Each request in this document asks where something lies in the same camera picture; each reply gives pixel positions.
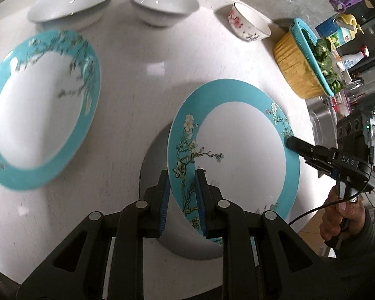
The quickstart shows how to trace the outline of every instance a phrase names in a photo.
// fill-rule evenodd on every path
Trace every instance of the mounting screw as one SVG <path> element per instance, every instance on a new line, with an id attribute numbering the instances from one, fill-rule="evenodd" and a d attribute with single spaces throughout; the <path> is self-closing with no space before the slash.
<path id="1" fill-rule="evenodd" d="M 226 199 L 221 199 L 219 202 L 218 202 L 218 206 L 220 208 L 228 208 L 231 204 L 226 200 Z"/>
<path id="2" fill-rule="evenodd" d="M 268 220 L 275 220 L 277 218 L 277 215 L 274 211 L 267 211 L 267 212 L 265 212 L 265 217 Z"/>
<path id="3" fill-rule="evenodd" d="M 140 201 L 137 201 L 135 205 L 138 209 L 144 209 L 149 204 L 141 199 Z"/>
<path id="4" fill-rule="evenodd" d="M 97 221 L 102 217 L 102 214 L 100 212 L 91 212 L 89 214 L 89 219 L 92 221 Z"/>

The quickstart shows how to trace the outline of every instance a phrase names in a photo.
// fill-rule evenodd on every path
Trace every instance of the yellow basket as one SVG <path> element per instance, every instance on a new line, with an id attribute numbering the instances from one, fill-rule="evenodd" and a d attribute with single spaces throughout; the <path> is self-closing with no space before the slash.
<path id="1" fill-rule="evenodd" d="M 302 99 L 325 94 L 292 34 L 287 33 L 273 49 L 273 55 L 290 87 Z"/>

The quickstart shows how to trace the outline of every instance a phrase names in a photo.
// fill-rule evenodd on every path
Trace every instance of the turquoise-rimmed plate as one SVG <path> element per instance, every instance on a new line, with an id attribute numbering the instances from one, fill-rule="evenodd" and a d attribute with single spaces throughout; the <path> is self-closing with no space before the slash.
<path id="1" fill-rule="evenodd" d="M 88 133 L 100 65 L 73 31 L 47 31 L 0 64 L 0 184 L 30 190 L 54 179 Z"/>
<path id="2" fill-rule="evenodd" d="M 290 136 L 281 109 L 248 83 L 221 79 L 195 90 L 173 121 L 167 154 L 171 188 L 186 219 L 202 233 L 194 194 L 198 168 L 225 199 L 286 219 L 300 178 L 299 156 L 284 143 Z"/>

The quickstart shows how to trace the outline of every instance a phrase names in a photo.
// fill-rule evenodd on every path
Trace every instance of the white bottle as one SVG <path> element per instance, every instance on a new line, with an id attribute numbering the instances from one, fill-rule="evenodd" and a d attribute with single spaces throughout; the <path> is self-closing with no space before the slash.
<path id="1" fill-rule="evenodd" d="M 360 62 L 362 59 L 370 55 L 367 45 L 361 46 L 360 50 L 361 51 L 357 54 L 342 56 L 341 61 L 343 62 L 343 65 L 346 68 L 346 70 L 354 67 L 358 62 Z"/>

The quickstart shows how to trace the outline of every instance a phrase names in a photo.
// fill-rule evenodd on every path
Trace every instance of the yellow bottle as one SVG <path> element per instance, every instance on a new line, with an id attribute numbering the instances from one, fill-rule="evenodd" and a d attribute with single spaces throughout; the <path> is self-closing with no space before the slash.
<path id="1" fill-rule="evenodd" d="M 355 28 L 355 30 L 352 31 L 352 30 L 349 30 L 349 29 L 346 29 L 346 28 L 339 27 L 339 29 L 337 30 L 337 32 L 335 32 L 334 34 L 330 35 L 328 37 L 328 39 L 335 46 L 335 48 L 338 48 L 338 47 L 340 47 L 340 46 L 342 46 L 342 45 L 344 45 L 344 44 L 352 41 L 353 39 L 355 39 L 356 34 L 358 33 L 358 31 L 361 31 L 361 33 L 364 34 L 364 32 L 362 31 L 360 25 L 357 24 L 356 18 L 352 14 L 342 14 L 340 16 L 340 19 L 345 24 L 352 25 Z"/>

